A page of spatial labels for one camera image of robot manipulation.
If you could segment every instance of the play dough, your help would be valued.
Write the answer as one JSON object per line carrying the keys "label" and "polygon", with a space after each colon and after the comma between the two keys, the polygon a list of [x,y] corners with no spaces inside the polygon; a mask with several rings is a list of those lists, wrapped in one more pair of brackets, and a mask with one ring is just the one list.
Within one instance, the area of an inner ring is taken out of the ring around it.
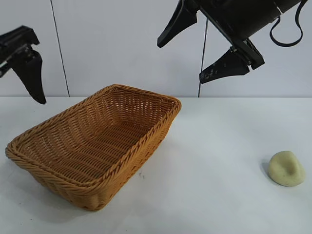
{"label": "play dough", "polygon": [[303,166],[291,151],[279,152],[271,158],[269,175],[276,183],[287,187],[301,184],[306,178]]}

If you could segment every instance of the wicker basket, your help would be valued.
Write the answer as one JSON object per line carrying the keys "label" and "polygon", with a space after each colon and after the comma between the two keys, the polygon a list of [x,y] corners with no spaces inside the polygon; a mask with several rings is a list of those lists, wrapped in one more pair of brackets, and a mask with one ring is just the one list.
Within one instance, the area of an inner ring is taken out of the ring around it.
{"label": "wicker basket", "polygon": [[16,137],[6,155],[76,206],[100,210],[153,154],[180,109],[176,98],[115,84]]}

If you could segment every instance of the basket weave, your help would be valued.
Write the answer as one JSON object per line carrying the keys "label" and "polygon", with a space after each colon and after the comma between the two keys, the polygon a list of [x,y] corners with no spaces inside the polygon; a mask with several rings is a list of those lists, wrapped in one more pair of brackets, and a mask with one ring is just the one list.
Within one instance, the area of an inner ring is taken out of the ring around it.
{"label": "basket weave", "polygon": [[102,209],[153,154],[178,99],[108,86],[12,140],[6,155],[78,207]]}

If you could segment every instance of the basket rim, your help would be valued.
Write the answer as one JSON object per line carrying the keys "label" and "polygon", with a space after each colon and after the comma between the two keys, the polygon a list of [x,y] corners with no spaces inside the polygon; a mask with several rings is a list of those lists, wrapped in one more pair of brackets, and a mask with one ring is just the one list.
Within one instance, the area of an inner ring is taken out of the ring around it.
{"label": "basket rim", "polygon": [[[138,140],[135,145],[133,145],[125,154],[123,154],[123,156],[115,164],[113,164],[110,167],[110,169],[107,170],[100,178],[92,180],[92,181],[88,181],[88,182],[78,182],[74,179],[67,178],[63,174],[60,174],[60,173],[52,170],[51,168],[49,168],[49,167],[47,167],[41,163],[38,163],[37,161],[35,161],[33,159],[28,158],[26,155],[22,154],[19,151],[19,149],[18,149],[19,145],[21,143],[23,143],[27,138],[36,134],[39,131],[39,128],[40,128],[40,131],[44,131],[49,126],[57,123],[61,119],[68,117],[72,113],[74,113],[75,111],[78,111],[79,109],[81,109],[83,107],[83,105],[86,102],[90,101],[94,96],[104,94],[104,93],[112,90],[113,88],[127,89],[127,90],[131,90],[131,91],[141,92],[141,93],[146,94],[146,95],[153,95],[153,96],[156,96],[157,98],[164,98],[168,101],[173,101],[174,105],[169,112],[167,112],[140,140]],[[163,94],[158,94],[158,93],[155,93],[152,91],[142,90],[142,89],[138,89],[135,87],[126,86],[126,85],[122,85],[122,84],[113,84],[113,85],[107,86],[107,87],[97,91],[96,93],[85,98],[81,102],[67,108],[66,110],[60,112],[59,114],[54,115],[53,117],[45,120],[44,122],[26,130],[24,133],[15,137],[10,143],[8,143],[8,145],[6,147],[6,153],[7,153],[7,156],[10,155],[11,157],[17,157],[19,161],[23,161],[23,162],[29,164],[29,166],[31,166],[32,168],[40,169],[40,170],[44,171],[45,173],[48,173],[50,175],[49,177],[53,176],[57,180],[62,181],[62,183],[66,183],[67,185],[74,185],[74,186],[81,187],[81,188],[90,188],[90,187],[98,186],[99,184],[107,184],[108,181],[110,180],[110,178],[115,174],[115,171],[118,169],[118,167],[119,167],[119,169],[123,168],[124,165],[126,164],[124,162],[128,162],[129,160],[131,160],[131,158],[135,154],[135,152],[146,142],[146,140],[148,138],[153,136],[153,134],[158,130],[158,128],[165,121],[170,120],[170,117],[175,118],[176,115],[179,113],[181,107],[182,107],[182,104],[181,104],[180,100],[175,98],[175,97],[171,97],[171,96],[167,96],[167,95],[163,95]]]}

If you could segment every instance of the rectangular basket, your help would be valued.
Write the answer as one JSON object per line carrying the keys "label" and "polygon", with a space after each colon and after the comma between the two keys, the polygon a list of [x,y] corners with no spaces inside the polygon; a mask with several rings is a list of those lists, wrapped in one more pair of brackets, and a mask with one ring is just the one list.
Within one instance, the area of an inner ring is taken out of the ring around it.
{"label": "rectangular basket", "polygon": [[78,207],[102,209],[166,137],[181,103],[108,86],[12,140],[6,155]]}

